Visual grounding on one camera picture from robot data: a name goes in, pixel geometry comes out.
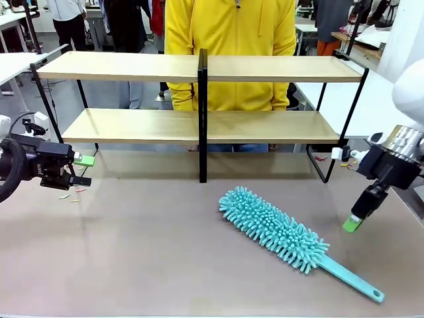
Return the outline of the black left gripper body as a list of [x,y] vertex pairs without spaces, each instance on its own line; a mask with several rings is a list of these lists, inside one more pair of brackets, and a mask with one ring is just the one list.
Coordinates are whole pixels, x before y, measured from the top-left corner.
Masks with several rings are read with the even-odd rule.
[[41,141],[36,147],[36,171],[42,187],[69,190],[71,174],[64,167],[74,162],[69,144]]

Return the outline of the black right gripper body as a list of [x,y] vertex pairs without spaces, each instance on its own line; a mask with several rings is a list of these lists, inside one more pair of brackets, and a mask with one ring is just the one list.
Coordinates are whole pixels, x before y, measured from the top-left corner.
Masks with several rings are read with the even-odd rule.
[[372,146],[359,163],[357,172],[369,180],[378,180],[385,186],[407,189],[420,174],[414,162],[397,158],[379,146]]

